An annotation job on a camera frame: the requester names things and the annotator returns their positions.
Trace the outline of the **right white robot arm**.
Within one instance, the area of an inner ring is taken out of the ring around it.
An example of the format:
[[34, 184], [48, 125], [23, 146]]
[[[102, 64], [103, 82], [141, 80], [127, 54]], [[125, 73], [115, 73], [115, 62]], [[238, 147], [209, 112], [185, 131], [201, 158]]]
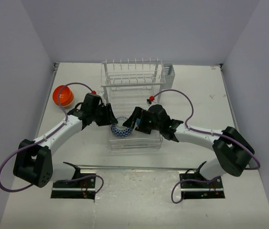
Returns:
[[216, 158], [202, 163], [196, 171], [195, 183], [199, 187], [206, 187], [212, 179], [224, 174], [239, 177], [255, 154], [235, 128], [228, 126], [224, 130], [212, 131], [190, 127], [181, 120], [170, 118], [159, 104], [147, 110], [136, 107], [123, 126], [145, 134], [156, 130], [166, 140], [190, 143], [213, 151]]

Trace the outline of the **blue patterned bowl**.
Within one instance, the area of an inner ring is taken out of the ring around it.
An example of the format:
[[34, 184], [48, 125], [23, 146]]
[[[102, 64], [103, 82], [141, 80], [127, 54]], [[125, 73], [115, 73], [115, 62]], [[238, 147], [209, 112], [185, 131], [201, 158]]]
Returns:
[[120, 116], [117, 118], [118, 123], [110, 126], [111, 132], [114, 136], [124, 138], [128, 137], [132, 133], [132, 128], [123, 126], [123, 123], [127, 121], [127, 119], [127, 117]]

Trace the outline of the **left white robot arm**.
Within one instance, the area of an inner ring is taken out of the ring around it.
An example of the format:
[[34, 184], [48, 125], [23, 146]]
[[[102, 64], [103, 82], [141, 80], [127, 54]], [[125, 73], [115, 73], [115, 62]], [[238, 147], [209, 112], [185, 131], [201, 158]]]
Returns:
[[13, 174], [37, 187], [49, 181], [62, 181], [77, 187], [81, 181], [78, 166], [68, 162], [55, 165], [53, 154], [71, 137], [95, 122], [98, 126], [116, 124], [110, 103], [104, 104], [101, 96], [87, 93], [84, 101], [67, 112], [67, 116], [52, 130], [32, 141], [23, 140], [19, 145]]

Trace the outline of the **teal bowl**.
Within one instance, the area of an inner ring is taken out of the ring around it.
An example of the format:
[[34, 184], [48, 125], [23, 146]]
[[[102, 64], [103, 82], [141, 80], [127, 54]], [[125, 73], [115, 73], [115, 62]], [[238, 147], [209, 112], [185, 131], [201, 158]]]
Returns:
[[137, 120], [136, 120], [137, 126], [140, 126], [141, 123], [142, 123], [142, 117], [137, 118]]

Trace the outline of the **orange bowl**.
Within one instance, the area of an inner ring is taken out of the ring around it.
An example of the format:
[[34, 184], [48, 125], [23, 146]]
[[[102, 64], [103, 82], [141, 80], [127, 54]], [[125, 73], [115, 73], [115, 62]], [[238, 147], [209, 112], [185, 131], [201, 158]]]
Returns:
[[61, 94], [60, 96], [58, 96], [57, 94], [53, 94], [52, 99], [57, 106], [59, 106], [59, 102], [61, 102], [62, 107], [67, 107], [72, 104], [74, 100], [74, 95]]
[[63, 85], [60, 85], [54, 90], [52, 93], [52, 99], [56, 105], [59, 105], [60, 102], [62, 106], [67, 106], [72, 103], [74, 95], [68, 86], [63, 89], [62, 88]]

